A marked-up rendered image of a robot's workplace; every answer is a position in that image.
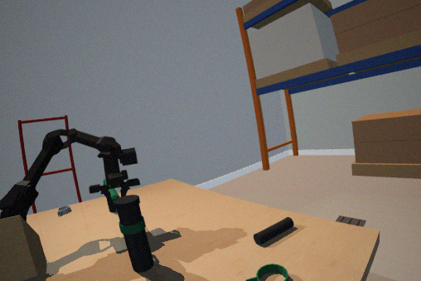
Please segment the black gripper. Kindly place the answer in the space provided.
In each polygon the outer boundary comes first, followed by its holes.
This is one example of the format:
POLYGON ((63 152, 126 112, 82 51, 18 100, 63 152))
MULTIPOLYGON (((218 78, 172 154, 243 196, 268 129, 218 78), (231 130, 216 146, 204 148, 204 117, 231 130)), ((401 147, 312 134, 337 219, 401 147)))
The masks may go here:
MULTIPOLYGON (((105 177, 106 177, 106 174, 107 174, 107 170, 110 170, 110 172, 115 172, 116 171, 115 168, 119 169, 119 167, 105 168, 104 169, 105 177)), ((106 180, 106 183, 107 183, 107 180, 106 180)), ((105 197, 109 200, 109 204, 111 205, 112 209, 114 210, 114 205, 113 205, 113 202, 112 202, 112 198, 111 198, 109 189, 121 187, 122 188, 122 189, 120 189, 121 197, 126 196, 126 193, 127 193, 128 189, 130 189, 129 187, 139 186, 140 181, 139 181, 139 179, 134 178, 134 179, 127 180, 126 182, 124 182, 124 184, 118 185, 118 186, 115 186, 115 187, 109 187, 109 185, 110 184, 108 184, 108 183, 107 183, 107 185, 103 185, 103 186, 100 186, 100 185, 97 185, 97 184, 93 185, 93 186, 90 185, 89 190, 90 190, 90 193, 92 193, 92 194, 95 193, 95 192, 101 191, 101 194, 105 195, 105 197)))

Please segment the green cylinder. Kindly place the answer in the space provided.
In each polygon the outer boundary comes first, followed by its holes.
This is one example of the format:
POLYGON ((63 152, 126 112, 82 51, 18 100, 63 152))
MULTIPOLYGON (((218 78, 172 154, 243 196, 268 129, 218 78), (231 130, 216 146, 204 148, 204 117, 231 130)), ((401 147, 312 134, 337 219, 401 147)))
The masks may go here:
POLYGON ((109 189, 109 191, 110 191, 110 195, 111 195, 111 198, 112 198, 112 202, 113 202, 113 205, 114 205, 114 200, 116 199, 117 200, 117 198, 119 198, 119 194, 115 191, 115 189, 109 189))

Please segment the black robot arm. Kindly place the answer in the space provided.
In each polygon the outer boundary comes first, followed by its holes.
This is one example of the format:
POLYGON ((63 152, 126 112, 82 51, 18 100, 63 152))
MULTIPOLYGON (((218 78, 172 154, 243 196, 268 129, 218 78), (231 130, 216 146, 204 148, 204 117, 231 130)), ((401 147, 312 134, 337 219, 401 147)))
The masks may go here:
MULTIPOLYGON (((119 167, 119 161, 123 166, 138 163, 135 149, 127 148, 121 150, 120 144, 114 138, 97 137, 77 131, 75 128, 70 130, 57 129, 49 132, 43 140, 41 152, 31 165, 26 176, 13 185, 9 193, 0 200, 0 210, 2 211, 0 219, 20 215, 27 222, 28 210, 32 203, 35 203, 35 199, 39 194, 36 190, 36 184, 40 180, 41 175, 53 155, 59 153, 61 149, 68 148, 72 143, 80 143, 99 150, 97 156, 104 159, 104 168, 119 167), (70 138, 62 142, 60 139, 61 135, 70 136, 70 138)), ((107 183, 111 187, 124 184, 124 179, 128 180, 126 170, 120 171, 117 168, 115 170, 115 172, 107 170, 106 174, 107 183)))

